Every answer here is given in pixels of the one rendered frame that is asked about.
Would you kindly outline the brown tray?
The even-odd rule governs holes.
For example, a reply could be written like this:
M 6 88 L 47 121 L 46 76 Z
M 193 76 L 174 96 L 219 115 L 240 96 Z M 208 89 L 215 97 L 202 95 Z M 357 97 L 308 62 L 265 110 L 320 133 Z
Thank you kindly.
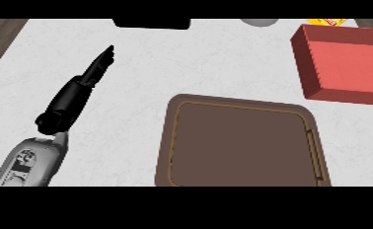
M 317 126 L 298 105 L 178 94 L 168 104 L 160 187 L 327 187 Z

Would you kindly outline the black appliance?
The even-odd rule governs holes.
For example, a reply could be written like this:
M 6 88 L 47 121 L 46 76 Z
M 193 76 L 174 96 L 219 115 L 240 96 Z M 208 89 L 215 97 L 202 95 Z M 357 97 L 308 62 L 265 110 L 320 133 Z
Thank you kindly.
M 190 19 L 115 19 L 113 24 L 119 28 L 187 30 Z

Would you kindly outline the grey round object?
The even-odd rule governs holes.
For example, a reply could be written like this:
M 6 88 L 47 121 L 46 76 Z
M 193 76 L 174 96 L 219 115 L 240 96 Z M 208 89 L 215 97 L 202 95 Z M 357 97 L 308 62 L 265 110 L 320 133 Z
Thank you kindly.
M 253 27 L 270 27 L 273 26 L 278 20 L 277 19 L 243 19 L 242 22 Z

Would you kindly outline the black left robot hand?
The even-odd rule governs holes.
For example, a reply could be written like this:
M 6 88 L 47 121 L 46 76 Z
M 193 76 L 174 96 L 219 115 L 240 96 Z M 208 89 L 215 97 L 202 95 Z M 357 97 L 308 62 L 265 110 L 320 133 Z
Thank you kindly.
M 35 119 L 38 132 L 53 135 L 74 125 L 84 109 L 93 88 L 113 63 L 113 46 L 109 46 L 91 61 L 84 73 L 74 76 L 62 86 L 46 111 Z

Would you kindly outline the red cardboard box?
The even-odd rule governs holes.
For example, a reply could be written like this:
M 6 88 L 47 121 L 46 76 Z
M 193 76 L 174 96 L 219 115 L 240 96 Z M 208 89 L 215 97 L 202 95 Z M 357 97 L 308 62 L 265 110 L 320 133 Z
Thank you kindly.
M 290 42 L 305 98 L 373 105 L 373 29 L 301 25 Z

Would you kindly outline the yellow packet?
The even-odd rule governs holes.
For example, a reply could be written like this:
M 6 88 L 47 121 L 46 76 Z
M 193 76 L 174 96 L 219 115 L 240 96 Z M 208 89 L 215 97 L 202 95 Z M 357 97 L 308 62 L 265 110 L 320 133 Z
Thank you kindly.
M 321 26 L 332 26 L 337 27 L 340 26 L 348 19 L 306 19 L 306 22 L 311 25 L 321 25 Z

